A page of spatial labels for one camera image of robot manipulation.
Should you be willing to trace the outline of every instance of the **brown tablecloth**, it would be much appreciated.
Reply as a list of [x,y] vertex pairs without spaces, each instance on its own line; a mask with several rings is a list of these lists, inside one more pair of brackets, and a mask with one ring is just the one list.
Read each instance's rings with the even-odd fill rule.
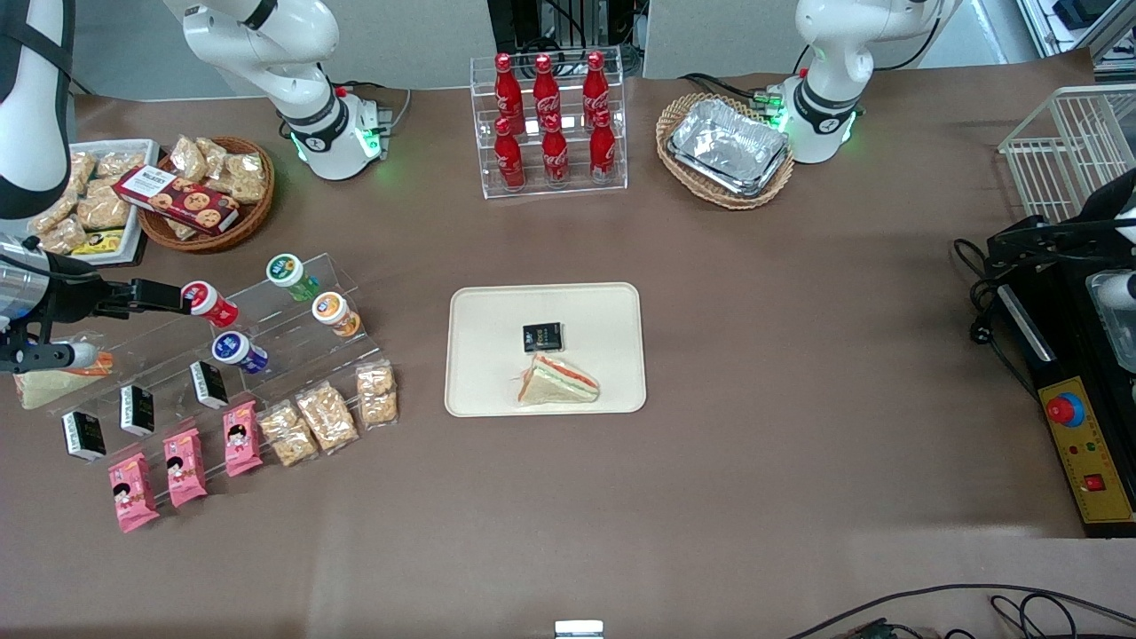
[[[151,247],[114,275],[232,291],[283,250],[331,252],[398,364],[402,421],[124,536],[105,473],[9,398],[0,628],[523,638],[595,617],[612,638],[776,638],[947,581],[1130,608],[1136,541],[1079,539],[1035,405],[967,339],[970,276],[949,257],[951,239],[982,241],[1012,218],[997,142],[1053,89],[1091,78],[1081,55],[880,73],[840,155],[799,166],[751,213],[695,199],[657,159],[654,118],[692,89],[677,81],[628,85],[626,192],[493,202],[462,91],[416,93],[391,158],[343,183],[300,164],[266,100],[81,100],[84,140],[241,135],[279,175],[252,241],[215,256]],[[456,290],[593,281],[642,296],[642,410],[445,413]],[[84,326],[122,337],[166,320]],[[876,613],[994,631],[975,592],[863,617]],[[1084,620],[1094,628],[1106,624]]]

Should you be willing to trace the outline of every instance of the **white tray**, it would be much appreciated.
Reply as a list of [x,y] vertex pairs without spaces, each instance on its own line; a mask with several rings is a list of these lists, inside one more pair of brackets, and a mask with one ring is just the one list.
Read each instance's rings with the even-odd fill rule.
[[[592,404],[517,401],[532,360],[523,326],[560,322],[563,352],[549,354],[600,384]],[[445,409],[456,417],[634,413],[646,401],[638,291],[626,282],[461,289],[450,300]]]

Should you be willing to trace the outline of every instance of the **bread slice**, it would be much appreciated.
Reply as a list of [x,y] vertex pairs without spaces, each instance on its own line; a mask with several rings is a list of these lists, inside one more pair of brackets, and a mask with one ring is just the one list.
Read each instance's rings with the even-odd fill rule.
[[533,357],[517,399],[521,404],[587,404],[600,397],[600,384],[587,373],[543,355]]

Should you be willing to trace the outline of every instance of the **coca-cola bottle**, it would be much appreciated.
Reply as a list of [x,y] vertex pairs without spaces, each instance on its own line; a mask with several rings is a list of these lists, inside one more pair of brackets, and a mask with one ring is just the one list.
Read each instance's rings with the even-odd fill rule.
[[563,189],[568,184],[568,141],[560,132],[560,114],[554,113],[541,119],[544,125],[544,177],[550,189]]
[[548,53],[536,56],[536,82],[533,84],[533,100],[536,102],[536,122],[541,131],[548,132],[545,125],[556,116],[557,130],[560,130],[560,88],[552,77],[552,58]]
[[498,53],[494,65],[498,69],[496,96],[501,117],[509,121],[513,135],[525,133],[525,107],[520,101],[520,83],[512,75],[512,60],[509,53]]
[[512,123],[507,117],[499,117],[495,123],[498,140],[493,144],[493,150],[498,156],[498,168],[501,169],[501,180],[504,181],[504,190],[510,193],[525,188],[525,167],[520,161],[520,144],[512,136]]
[[616,176],[616,135],[611,132],[611,111],[595,113],[592,131],[592,182],[608,184]]
[[608,110],[608,77],[603,75],[603,52],[587,55],[587,77],[584,78],[584,131],[592,132],[592,121]]

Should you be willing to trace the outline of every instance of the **white wire basket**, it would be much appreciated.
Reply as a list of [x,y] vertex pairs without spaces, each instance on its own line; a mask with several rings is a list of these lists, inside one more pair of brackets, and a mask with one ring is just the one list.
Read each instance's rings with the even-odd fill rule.
[[1136,166],[1136,84],[1054,91],[999,146],[1027,215],[1051,224]]

